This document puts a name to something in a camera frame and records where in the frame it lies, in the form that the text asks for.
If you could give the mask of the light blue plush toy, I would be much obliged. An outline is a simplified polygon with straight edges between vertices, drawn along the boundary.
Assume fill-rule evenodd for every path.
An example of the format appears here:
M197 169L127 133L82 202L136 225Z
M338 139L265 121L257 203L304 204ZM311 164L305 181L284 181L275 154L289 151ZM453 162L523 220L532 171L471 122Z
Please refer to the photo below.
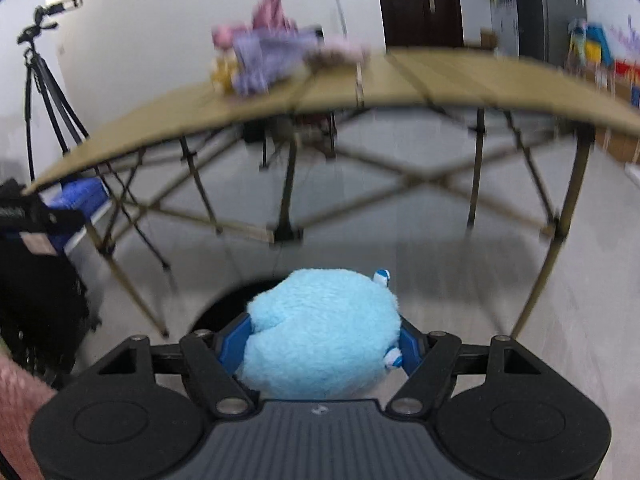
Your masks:
M390 271L300 269L247 305L238 370L273 399L336 400L374 388L405 364Z

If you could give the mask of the black round trash bin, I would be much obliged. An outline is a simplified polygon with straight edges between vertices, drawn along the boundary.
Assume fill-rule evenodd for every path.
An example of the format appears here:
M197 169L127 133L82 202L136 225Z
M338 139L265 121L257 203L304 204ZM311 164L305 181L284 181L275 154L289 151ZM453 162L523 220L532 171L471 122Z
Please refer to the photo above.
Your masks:
M207 306L195 320L191 332L210 330L221 332L238 316L246 312L247 305L259 294L273 289L285 279L285 275L274 278L256 278L229 288Z

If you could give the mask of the black suitcase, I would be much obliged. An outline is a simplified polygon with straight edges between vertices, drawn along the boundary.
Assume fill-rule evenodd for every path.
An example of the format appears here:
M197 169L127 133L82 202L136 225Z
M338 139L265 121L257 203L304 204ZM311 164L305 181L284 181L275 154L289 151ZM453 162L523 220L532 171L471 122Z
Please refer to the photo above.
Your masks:
M77 351L101 320L65 252L52 245L85 225L79 210L51 208L1 183L1 341L14 362L47 385L70 381Z

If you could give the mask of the blue cardboard box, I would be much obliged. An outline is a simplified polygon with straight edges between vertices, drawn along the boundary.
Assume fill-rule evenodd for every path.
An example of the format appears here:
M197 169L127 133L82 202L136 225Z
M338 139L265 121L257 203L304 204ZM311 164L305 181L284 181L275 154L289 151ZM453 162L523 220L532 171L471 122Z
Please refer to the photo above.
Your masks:
M99 178L79 179L63 185L61 191L47 201L47 206L53 210L73 211L82 214L84 220L91 217L108 202L104 184ZM50 234L49 242L53 250L62 255L66 245L85 226L78 224L75 229L58 234Z

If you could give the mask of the black folding chair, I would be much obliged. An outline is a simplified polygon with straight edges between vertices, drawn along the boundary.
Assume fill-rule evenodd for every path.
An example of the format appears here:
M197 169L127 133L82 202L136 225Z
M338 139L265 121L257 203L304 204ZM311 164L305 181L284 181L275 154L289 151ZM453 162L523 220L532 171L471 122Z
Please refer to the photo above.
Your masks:
M241 126L241 138L246 144L262 146L260 170L267 170L293 140L303 146L310 145L326 159L334 159L336 137L337 121L333 112L257 119Z

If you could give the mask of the purple cloth on table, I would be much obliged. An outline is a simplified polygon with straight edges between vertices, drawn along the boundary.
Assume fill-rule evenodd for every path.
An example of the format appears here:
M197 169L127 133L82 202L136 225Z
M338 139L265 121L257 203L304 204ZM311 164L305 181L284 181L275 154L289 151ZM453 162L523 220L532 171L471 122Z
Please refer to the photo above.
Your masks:
M291 76L322 41L314 29L260 28L236 35L232 50L239 70L232 77L234 92L238 96L266 93L272 84Z

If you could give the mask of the pink satin cloth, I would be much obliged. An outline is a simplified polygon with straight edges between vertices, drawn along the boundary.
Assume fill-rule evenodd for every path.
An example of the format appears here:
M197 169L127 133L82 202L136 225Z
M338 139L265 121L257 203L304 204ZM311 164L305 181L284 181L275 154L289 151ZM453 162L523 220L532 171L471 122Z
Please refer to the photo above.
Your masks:
M258 65L280 48L296 47L308 38L285 15L282 0L259 0L249 23L216 25L212 30L215 61Z

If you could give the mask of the dark brown entrance door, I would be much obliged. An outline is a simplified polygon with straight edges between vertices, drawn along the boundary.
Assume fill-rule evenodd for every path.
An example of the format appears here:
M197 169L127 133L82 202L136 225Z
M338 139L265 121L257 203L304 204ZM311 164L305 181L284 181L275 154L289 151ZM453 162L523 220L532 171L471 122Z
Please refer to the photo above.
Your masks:
M389 48L464 44L460 0L380 0L380 5Z

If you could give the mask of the grey refrigerator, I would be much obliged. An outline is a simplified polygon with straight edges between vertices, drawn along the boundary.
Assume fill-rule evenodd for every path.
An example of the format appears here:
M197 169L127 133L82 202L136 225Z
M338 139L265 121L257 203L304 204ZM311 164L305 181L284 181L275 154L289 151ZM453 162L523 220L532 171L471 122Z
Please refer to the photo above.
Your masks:
M587 18L586 0L516 0L518 53L563 66L568 52L568 26Z

